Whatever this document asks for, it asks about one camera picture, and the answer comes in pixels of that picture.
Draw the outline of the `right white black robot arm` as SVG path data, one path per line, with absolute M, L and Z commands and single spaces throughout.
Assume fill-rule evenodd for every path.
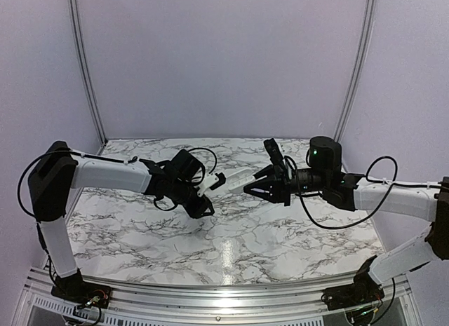
M 363 303 L 382 283 L 433 261 L 448 260 L 448 178 L 413 184 L 375 179 L 368 173 L 342 171 L 342 146 L 325 136 L 309 141 L 307 168 L 284 156 L 276 141 L 265 140 L 270 165 L 255 173 L 243 192 L 270 203 L 290 205 L 293 194 L 320 196 L 333 207 L 362 210 L 372 217 L 388 212 L 417 217 L 430 223 L 420 235 L 393 250 L 367 260 L 348 287 L 348 298 Z

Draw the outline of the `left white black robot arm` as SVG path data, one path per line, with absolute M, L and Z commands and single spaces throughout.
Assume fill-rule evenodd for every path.
M 167 198 L 192 219 L 215 212 L 205 192 L 216 179 L 207 176 L 204 164 L 185 149 L 167 161 L 125 161 L 73 151 L 66 142 L 57 141 L 32 166 L 27 185 L 42 247 L 57 276 L 63 278 L 60 288 L 73 301 L 83 301 L 89 291 L 86 282 L 76 276 L 79 268 L 65 223 L 72 189 L 131 191 L 151 196 L 155 203 Z

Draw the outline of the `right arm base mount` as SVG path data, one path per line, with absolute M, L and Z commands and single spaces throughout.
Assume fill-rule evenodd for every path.
M 368 274 L 370 266 L 376 258 L 373 256 L 364 261 L 356 272 L 353 283 L 329 287 L 323 291 L 321 301 L 329 311 L 380 301 L 384 298 L 381 284 L 377 284 Z

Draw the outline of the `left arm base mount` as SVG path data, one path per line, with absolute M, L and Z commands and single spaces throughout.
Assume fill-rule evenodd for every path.
M 77 303 L 81 308 L 91 306 L 106 309 L 112 295 L 112 288 L 107 285 L 85 281 L 78 269 L 75 274 L 53 278 L 51 294 L 54 297 Z

